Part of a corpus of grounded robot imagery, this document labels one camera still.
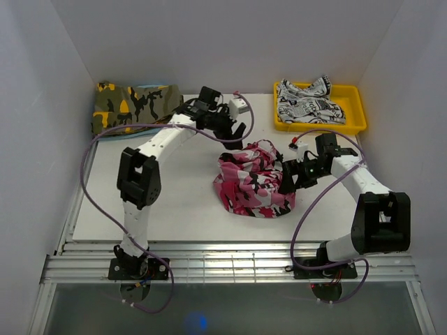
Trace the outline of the pink camouflage trousers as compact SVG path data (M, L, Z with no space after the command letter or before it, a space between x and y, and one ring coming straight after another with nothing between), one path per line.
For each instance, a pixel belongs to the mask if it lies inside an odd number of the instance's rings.
M240 216L278 218L295 207L295 192L279 192L282 155L269 140L259 140L218 158L214 190L226 211Z

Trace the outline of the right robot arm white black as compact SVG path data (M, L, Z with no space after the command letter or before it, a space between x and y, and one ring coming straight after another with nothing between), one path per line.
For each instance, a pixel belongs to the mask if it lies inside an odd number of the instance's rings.
M304 212L299 227L337 184L342 184L356 201L348 234L323 242L311 260L291 258L294 268L317 271L324 277L333 276L341 267L363 255L406 252L411 245L410 197L379 182L365 165L360 147L355 142L350 147L340 146L337 135L327 132L316 136L315 153L300 137L294 137L289 148L296 157L282 163L283 179L279 189L280 193L287 193L315 186L320 178L329 175L335 178Z

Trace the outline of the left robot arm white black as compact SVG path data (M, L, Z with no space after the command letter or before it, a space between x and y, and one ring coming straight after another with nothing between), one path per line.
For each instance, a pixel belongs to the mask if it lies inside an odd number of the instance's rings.
M183 143L203 130L212 131L225 148L242 148L245 124L236 129L237 117L252 111L243 97L234 94L219 103L220 93L203 87L197 98L177 107L171 120L139 147L125 148L121 154L117 188L124 208L124 236L114 247L118 266L131 278L142 278L148 270L147 228L151 206L161 194L160 169L166 159Z

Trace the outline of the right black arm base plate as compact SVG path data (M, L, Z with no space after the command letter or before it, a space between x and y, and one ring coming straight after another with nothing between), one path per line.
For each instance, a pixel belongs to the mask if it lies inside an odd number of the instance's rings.
M294 279L355 279L358 277L355 265L338 265L329 269L303 269L293 265Z

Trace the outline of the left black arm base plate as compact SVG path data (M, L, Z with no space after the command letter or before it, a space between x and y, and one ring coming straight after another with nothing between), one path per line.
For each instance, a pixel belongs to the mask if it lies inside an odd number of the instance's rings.
M113 258L110 262L107 278L112 281L164 281L168 279L168 276L167 266L154 258L146 258L143 260L139 274L129 274L120 265L119 260Z

